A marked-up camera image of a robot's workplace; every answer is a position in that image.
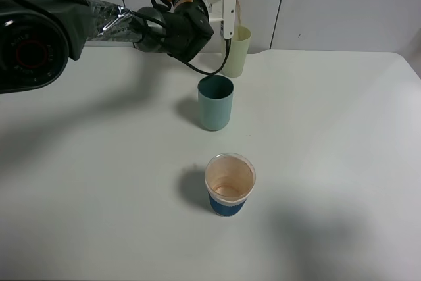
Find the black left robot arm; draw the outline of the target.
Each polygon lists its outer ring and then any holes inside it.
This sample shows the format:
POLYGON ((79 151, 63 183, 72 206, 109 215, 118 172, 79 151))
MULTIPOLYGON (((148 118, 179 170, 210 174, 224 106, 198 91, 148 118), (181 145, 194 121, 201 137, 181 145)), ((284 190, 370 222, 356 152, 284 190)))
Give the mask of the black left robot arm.
POLYGON ((137 11, 100 0, 1 0, 1 93, 51 84, 89 41, 134 43, 188 64, 213 34, 203 0, 151 0, 137 11))

